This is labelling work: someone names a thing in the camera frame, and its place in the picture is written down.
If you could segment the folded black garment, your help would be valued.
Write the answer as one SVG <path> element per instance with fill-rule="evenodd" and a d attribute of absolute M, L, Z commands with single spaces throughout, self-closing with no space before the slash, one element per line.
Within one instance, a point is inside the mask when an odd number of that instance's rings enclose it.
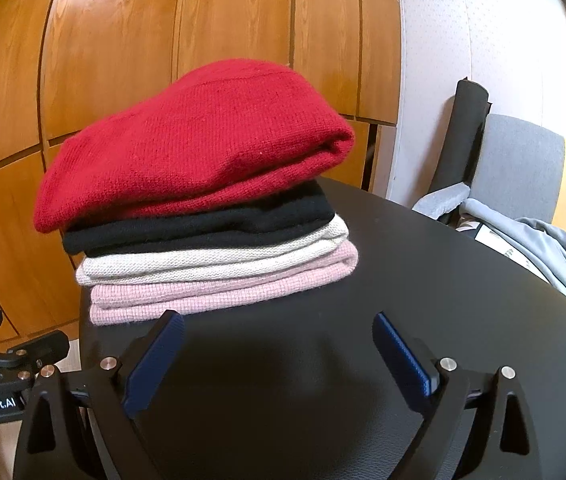
<path fill-rule="evenodd" d="M 318 182 L 262 200 L 185 216 L 147 217 L 75 226 L 62 234 L 69 255 L 88 257 L 282 244 L 324 228 L 335 218 Z"/>

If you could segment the light grey blue hoodie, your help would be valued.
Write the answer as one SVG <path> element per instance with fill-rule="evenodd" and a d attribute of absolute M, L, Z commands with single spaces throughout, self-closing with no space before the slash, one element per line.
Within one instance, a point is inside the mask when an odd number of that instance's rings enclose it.
<path fill-rule="evenodd" d="M 524 255 L 548 284 L 566 296 L 566 232 L 533 218 L 514 220 L 474 198 L 461 206 L 463 214 L 479 220 Z"/>

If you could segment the white printed seat cushion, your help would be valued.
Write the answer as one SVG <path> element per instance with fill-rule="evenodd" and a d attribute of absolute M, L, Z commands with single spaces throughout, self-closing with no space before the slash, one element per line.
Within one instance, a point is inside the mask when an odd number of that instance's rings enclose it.
<path fill-rule="evenodd" d="M 465 211 L 458 220 L 456 230 L 518 263 L 545 283 L 555 284 L 556 279 L 548 266 L 518 240 L 518 235 L 524 234 L 524 231 L 522 226 L 516 226 L 514 220 L 495 211 L 491 211 L 486 218 Z"/>

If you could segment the black leather cushion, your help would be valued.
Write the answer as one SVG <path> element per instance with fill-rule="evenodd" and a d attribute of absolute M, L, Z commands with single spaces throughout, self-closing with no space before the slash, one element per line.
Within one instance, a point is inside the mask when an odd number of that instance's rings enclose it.
<path fill-rule="evenodd" d="M 166 479 L 383 479 L 420 426 L 378 354 L 386 312 L 434 356 L 513 367 L 542 474 L 566 479 L 566 297 L 439 222 L 323 182 L 359 252 L 337 283 L 192 314 L 136 424 Z"/>

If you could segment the red knit sweater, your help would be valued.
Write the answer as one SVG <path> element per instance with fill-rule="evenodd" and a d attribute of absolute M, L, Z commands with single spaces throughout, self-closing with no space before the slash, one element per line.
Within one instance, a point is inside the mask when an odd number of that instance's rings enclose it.
<path fill-rule="evenodd" d="M 214 62 L 66 140 L 33 225 L 49 233 L 247 203 L 332 169 L 353 144 L 348 122 L 291 68 Z"/>

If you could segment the grey yellow blue chair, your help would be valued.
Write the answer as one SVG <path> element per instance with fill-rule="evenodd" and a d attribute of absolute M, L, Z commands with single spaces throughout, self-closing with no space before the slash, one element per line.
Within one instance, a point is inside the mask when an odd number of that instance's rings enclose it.
<path fill-rule="evenodd" d="M 473 177 L 422 197 L 433 219 L 473 198 L 507 218 L 536 219 L 566 232 L 566 139 L 524 120 L 490 114 Z"/>

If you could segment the folded cream beige garment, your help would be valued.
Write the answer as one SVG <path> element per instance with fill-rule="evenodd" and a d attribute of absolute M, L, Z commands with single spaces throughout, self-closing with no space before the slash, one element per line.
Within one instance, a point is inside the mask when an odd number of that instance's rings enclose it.
<path fill-rule="evenodd" d="M 76 279 L 81 286 L 95 286 L 252 278 L 326 256 L 348 236 L 346 222 L 335 216 L 327 226 L 282 244 L 86 257 L 76 271 Z"/>

